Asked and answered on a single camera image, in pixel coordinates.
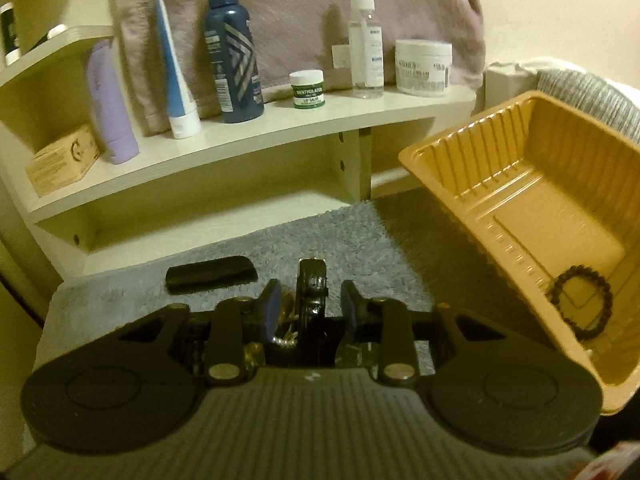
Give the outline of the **mauve fleece towel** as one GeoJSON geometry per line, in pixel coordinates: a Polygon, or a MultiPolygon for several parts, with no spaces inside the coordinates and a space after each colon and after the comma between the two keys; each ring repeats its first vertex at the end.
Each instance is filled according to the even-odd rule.
{"type": "MultiPolygon", "coordinates": [[[[208,0],[164,0],[179,66],[203,117],[220,106],[204,39],[208,0]]],[[[480,88],[486,44],[480,0],[374,0],[382,25],[386,84],[396,80],[394,49],[399,39],[448,42],[453,84],[480,88]]],[[[288,75],[320,68],[326,88],[347,89],[347,70],[333,66],[332,49],[348,40],[350,0],[240,0],[250,14],[262,95],[267,101],[290,95],[288,75]]],[[[127,60],[130,90],[149,134],[169,128],[166,84],[155,0],[113,0],[127,60]]]]}

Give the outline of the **white blue tube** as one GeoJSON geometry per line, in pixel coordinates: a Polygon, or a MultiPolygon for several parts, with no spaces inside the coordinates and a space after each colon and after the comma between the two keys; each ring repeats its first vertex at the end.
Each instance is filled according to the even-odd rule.
{"type": "Polygon", "coordinates": [[[201,119],[180,68],[165,1],[155,0],[155,9],[160,50],[165,65],[166,113],[172,136],[177,140],[184,140],[201,131],[201,119]]]}

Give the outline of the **black flat case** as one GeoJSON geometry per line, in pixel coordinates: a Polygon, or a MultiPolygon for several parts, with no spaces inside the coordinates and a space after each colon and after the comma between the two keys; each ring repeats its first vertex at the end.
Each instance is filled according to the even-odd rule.
{"type": "Polygon", "coordinates": [[[251,283],[257,279],[257,270],[250,258],[230,256],[172,266],[166,272],[165,287],[171,295],[192,294],[251,283]]]}

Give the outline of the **lavender tube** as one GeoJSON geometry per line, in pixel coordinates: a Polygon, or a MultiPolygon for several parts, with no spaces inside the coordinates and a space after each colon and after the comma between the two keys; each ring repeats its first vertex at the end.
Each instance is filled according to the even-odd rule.
{"type": "Polygon", "coordinates": [[[85,75],[106,157],[114,165],[128,162],[139,154],[139,147],[114,69],[110,40],[91,48],[85,75]]]}

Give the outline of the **clear spray bottle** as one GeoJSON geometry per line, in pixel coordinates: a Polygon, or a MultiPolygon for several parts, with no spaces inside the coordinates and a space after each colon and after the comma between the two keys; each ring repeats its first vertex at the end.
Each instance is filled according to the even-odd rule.
{"type": "Polygon", "coordinates": [[[375,17],[374,0],[350,0],[348,45],[352,90],[361,99],[384,93],[382,27],[375,17]]]}

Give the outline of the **white black tube upright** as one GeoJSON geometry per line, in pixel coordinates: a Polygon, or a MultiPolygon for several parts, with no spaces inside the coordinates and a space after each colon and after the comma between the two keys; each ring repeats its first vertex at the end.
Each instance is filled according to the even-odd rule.
{"type": "Polygon", "coordinates": [[[15,63],[21,57],[20,42],[15,26],[14,6],[12,2],[3,3],[1,8],[1,35],[6,66],[15,63]]]}

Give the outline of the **cream wooden shelf unit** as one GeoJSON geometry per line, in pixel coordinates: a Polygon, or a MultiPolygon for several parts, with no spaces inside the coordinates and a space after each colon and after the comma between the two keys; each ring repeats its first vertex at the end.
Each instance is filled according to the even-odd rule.
{"type": "Polygon", "coordinates": [[[1,181],[26,232],[66,280],[403,188],[398,153],[461,122],[475,104],[464,87],[441,98],[333,92],[318,110],[277,101],[251,122],[206,119],[195,136],[176,140],[168,130],[147,133],[128,100],[139,154],[120,165],[98,160],[80,181],[39,197],[26,176],[29,159],[92,118],[90,48],[111,41],[123,94],[131,91],[128,65],[113,0],[9,1],[18,38],[30,47],[53,26],[67,26],[1,73],[1,181]]]}

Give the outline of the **small green balm jar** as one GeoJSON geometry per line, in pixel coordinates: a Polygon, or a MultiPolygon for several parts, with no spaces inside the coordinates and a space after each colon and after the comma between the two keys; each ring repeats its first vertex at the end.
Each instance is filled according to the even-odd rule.
{"type": "Polygon", "coordinates": [[[296,110],[313,110],[326,104],[322,70],[296,70],[290,73],[296,110]]]}

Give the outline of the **orange plastic tray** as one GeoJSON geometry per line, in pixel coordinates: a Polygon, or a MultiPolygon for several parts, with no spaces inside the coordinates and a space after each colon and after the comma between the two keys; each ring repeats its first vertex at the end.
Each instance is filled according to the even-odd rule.
{"type": "Polygon", "coordinates": [[[620,412],[639,388],[639,148],[529,91],[399,160],[620,412]]]}

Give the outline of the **dark blue spray bottle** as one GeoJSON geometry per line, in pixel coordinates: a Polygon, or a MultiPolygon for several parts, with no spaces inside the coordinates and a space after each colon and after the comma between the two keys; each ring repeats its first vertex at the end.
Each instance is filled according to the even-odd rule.
{"type": "Polygon", "coordinates": [[[239,0],[207,1],[204,37],[222,118],[248,122],[264,112],[250,14],[239,0]]]}

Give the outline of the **black white tube lying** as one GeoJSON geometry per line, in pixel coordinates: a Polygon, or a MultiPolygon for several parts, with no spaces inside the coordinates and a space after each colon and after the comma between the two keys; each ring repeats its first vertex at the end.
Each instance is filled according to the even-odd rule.
{"type": "Polygon", "coordinates": [[[35,48],[38,48],[42,44],[45,44],[47,41],[53,39],[58,35],[61,35],[63,32],[66,32],[66,30],[67,26],[63,23],[53,26],[35,42],[35,44],[29,49],[29,51],[35,50],[35,48]]]}

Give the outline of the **grey woven pillow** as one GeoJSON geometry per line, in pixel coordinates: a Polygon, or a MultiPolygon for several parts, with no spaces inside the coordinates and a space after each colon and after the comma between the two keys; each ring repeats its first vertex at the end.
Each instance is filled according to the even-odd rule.
{"type": "Polygon", "coordinates": [[[549,68],[538,73],[536,89],[639,143],[639,99],[627,96],[605,79],[577,70],[549,68]]]}

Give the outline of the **small cardboard box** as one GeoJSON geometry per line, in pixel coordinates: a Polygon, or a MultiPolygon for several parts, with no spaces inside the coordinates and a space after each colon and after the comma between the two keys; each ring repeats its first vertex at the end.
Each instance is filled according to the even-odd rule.
{"type": "Polygon", "coordinates": [[[26,174],[39,197],[80,181],[100,158],[90,124],[70,130],[37,152],[26,174]]]}

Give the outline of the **white cream jar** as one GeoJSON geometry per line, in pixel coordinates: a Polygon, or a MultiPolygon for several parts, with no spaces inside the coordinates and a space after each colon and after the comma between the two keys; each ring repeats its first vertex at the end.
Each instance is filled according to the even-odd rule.
{"type": "Polygon", "coordinates": [[[450,91],[452,44],[426,39],[398,39],[396,86],[410,96],[446,96],[450,91]]]}

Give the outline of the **grey fluffy mat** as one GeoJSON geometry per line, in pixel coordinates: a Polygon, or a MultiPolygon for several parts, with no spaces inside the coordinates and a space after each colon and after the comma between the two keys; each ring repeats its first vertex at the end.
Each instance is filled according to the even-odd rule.
{"type": "Polygon", "coordinates": [[[82,344],[173,302],[209,310],[234,296],[255,297],[276,278],[295,287],[298,263],[319,258],[328,268],[326,312],[340,313],[342,281],[367,297],[390,297],[413,310],[436,304],[470,309],[531,340],[548,344],[536,318],[506,280],[423,188],[270,226],[85,278],[70,278],[54,293],[37,347],[41,366],[82,344]],[[172,266],[227,256],[254,263],[254,283],[171,296],[172,266]]]}

